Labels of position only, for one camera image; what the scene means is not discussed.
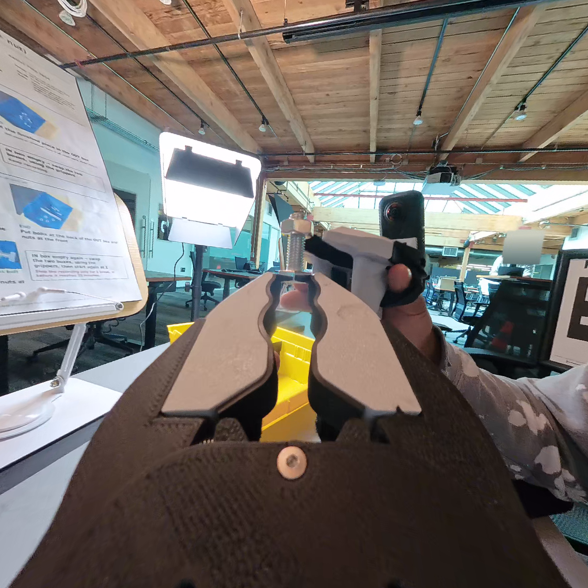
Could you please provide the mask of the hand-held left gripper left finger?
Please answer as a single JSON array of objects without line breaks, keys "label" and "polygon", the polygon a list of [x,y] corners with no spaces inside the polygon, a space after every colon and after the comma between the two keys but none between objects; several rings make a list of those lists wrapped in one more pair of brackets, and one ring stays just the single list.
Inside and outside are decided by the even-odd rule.
[{"label": "hand-held left gripper left finger", "polygon": [[265,273],[219,304],[205,319],[162,406],[171,417],[236,419],[257,442],[262,421],[274,409],[278,367],[270,334],[278,285]]}]

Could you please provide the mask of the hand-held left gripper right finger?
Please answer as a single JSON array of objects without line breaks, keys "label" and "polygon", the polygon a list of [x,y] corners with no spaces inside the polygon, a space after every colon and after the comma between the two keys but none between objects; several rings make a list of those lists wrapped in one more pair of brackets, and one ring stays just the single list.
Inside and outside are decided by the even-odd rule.
[{"label": "hand-held left gripper right finger", "polygon": [[308,400],[320,440],[334,441],[349,420],[359,419],[371,431],[382,417],[420,415],[380,316],[352,291],[322,293],[317,277],[308,286],[315,334]]}]

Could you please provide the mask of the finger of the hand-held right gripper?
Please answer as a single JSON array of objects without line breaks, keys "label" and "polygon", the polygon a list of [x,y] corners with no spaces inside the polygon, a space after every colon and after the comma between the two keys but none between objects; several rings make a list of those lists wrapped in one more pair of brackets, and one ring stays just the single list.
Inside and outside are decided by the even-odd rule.
[{"label": "finger of the hand-held right gripper", "polygon": [[337,263],[313,258],[313,273],[320,275],[316,280],[319,282],[320,291],[326,295],[341,295],[343,292],[350,293],[352,267],[338,265]]},{"label": "finger of the hand-held right gripper", "polygon": [[305,241],[305,253],[312,263],[330,263],[337,268],[353,269],[354,263],[374,262],[385,268],[392,265],[394,241],[372,233],[340,227]]}]

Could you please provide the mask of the steel bolt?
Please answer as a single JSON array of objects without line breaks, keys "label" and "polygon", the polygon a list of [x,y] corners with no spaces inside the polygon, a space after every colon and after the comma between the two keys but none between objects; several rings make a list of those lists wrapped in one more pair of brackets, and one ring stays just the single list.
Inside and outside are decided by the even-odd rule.
[{"label": "steel bolt", "polygon": [[[290,216],[294,218],[307,218],[306,214],[301,211],[293,212]],[[282,236],[286,238],[285,265],[284,269],[281,269],[278,273],[277,281],[281,287],[281,291],[287,292],[292,290],[297,284],[308,285],[311,283],[313,276],[312,273],[304,269],[304,254],[306,240],[311,239],[313,236],[307,239],[300,234],[282,234]]]}]

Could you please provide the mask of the yellow plastic bin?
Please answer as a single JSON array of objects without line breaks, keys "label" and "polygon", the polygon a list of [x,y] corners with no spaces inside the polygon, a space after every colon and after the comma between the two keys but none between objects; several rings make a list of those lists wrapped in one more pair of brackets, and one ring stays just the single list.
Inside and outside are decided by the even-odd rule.
[{"label": "yellow plastic bin", "polygon": [[[253,335],[246,335],[245,327],[230,329],[228,321],[223,335],[214,334],[213,342],[220,351],[229,352],[229,360],[251,359],[252,352],[239,350]],[[168,325],[170,341],[173,343],[180,335],[196,323]],[[263,418],[261,442],[282,443],[290,440],[314,441],[317,437],[316,414],[310,407],[307,387],[313,340],[287,329],[277,328],[277,338],[272,336],[272,344],[279,343],[277,368],[277,400],[273,409]],[[193,444],[212,439],[215,422],[204,421],[195,434]]]}]

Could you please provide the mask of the person's right forearm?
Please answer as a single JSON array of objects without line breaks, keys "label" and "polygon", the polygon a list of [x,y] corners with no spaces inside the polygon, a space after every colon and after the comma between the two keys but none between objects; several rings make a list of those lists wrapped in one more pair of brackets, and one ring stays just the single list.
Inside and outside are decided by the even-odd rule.
[{"label": "person's right forearm", "polygon": [[511,379],[478,367],[437,327],[433,333],[442,373],[484,424],[512,478],[587,504],[587,364]]}]

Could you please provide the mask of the person's right hand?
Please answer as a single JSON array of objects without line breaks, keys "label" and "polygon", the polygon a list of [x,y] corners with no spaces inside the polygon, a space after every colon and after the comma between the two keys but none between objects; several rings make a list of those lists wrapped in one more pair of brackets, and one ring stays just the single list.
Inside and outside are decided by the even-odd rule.
[{"label": "person's right hand", "polygon": [[[387,273],[387,293],[402,295],[410,286],[411,280],[412,273],[407,266],[394,265]],[[434,364],[439,364],[442,345],[421,296],[404,306],[384,308],[382,322],[395,327],[423,356]]]}]

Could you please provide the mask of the ceiling projector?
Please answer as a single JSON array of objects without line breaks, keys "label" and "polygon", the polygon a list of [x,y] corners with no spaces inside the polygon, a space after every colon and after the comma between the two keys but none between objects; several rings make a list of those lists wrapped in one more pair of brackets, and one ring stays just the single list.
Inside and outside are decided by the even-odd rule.
[{"label": "ceiling projector", "polygon": [[461,176],[455,166],[437,165],[429,170],[423,185],[422,194],[427,196],[449,196],[460,186]]}]

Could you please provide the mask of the black office chair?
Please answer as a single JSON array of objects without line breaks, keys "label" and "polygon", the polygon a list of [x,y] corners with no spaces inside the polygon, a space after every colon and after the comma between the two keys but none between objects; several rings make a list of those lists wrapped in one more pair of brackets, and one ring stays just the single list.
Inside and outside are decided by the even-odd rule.
[{"label": "black office chair", "polygon": [[[221,300],[214,298],[213,294],[215,290],[221,288],[221,284],[215,281],[211,281],[207,278],[209,272],[207,270],[203,270],[202,272],[202,280],[201,280],[201,302],[203,304],[203,309],[207,310],[207,303],[212,302],[215,305],[219,304]],[[192,284],[191,282],[185,283],[185,291],[191,294],[192,292]],[[185,307],[190,308],[192,304],[192,299],[190,298],[185,302]]]},{"label": "black office chair", "polygon": [[433,326],[454,344],[466,343],[481,319],[480,305],[467,300],[463,283],[452,278],[429,280],[425,303]]}]

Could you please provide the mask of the wooden office desk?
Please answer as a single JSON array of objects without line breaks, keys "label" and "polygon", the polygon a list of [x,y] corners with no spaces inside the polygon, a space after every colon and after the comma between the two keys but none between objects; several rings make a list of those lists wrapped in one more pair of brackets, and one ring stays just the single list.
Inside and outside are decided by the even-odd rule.
[{"label": "wooden office desk", "polygon": [[171,286],[171,284],[180,283],[181,288],[183,288],[184,283],[190,283],[188,276],[176,276],[153,270],[145,270],[145,279],[148,288],[148,297],[145,306],[145,322],[148,322],[152,317],[156,316],[156,310],[154,309],[157,305],[158,296],[177,288],[177,286]]},{"label": "wooden office desk", "polygon": [[230,295],[231,290],[231,282],[243,282],[249,283],[253,281],[257,277],[261,276],[261,273],[256,272],[246,272],[246,271],[239,271],[239,270],[212,270],[212,269],[204,269],[203,274],[206,275],[206,278],[210,278],[209,281],[219,281],[223,280],[222,284],[222,300],[225,300]]}]

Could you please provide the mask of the black panel board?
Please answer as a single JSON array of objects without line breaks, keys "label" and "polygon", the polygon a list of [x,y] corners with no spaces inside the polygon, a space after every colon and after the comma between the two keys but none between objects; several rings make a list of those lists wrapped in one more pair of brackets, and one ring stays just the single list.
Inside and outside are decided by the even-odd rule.
[{"label": "black panel board", "polygon": [[293,206],[278,193],[269,193],[267,196],[276,217],[278,228],[280,228],[281,223],[294,212]]}]

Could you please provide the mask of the studio light on stand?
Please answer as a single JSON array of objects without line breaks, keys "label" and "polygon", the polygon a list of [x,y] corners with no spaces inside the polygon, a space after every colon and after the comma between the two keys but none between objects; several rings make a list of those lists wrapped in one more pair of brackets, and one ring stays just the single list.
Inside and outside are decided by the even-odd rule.
[{"label": "studio light on stand", "polygon": [[194,246],[191,320],[200,315],[206,247],[231,249],[254,207],[260,158],[170,131],[159,135],[168,240]]}]

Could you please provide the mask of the wooden document stand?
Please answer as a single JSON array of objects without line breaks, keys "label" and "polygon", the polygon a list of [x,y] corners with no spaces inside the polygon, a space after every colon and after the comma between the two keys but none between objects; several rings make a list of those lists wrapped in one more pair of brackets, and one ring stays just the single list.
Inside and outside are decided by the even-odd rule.
[{"label": "wooden document stand", "polygon": [[98,423],[121,396],[110,388],[71,377],[86,324],[134,315],[143,309],[148,298],[145,272],[129,210],[117,195],[114,199],[141,298],[124,302],[98,298],[81,307],[1,316],[2,336],[74,325],[61,367],[51,381],[1,396],[2,474],[66,436]]}]

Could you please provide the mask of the black mesh chair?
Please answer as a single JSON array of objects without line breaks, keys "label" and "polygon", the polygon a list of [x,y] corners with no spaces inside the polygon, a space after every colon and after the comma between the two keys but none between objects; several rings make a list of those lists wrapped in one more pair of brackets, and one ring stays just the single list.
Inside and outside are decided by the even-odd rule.
[{"label": "black mesh chair", "polygon": [[464,351],[490,373],[511,379],[540,375],[552,282],[506,277],[467,335]]}]

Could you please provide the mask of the framed marker sign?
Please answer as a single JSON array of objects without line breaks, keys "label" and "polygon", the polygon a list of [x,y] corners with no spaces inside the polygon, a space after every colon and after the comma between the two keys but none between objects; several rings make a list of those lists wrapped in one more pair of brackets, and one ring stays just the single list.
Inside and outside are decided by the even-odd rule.
[{"label": "framed marker sign", "polygon": [[559,255],[544,359],[561,371],[587,363],[587,249]]}]

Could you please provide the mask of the printed instruction sheet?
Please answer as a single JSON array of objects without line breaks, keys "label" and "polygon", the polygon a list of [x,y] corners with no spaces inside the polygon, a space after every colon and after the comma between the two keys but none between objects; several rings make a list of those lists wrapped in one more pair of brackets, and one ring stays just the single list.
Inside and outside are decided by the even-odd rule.
[{"label": "printed instruction sheet", "polygon": [[141,298],[75,77],[2,32],[1,316],[35,325]]}]

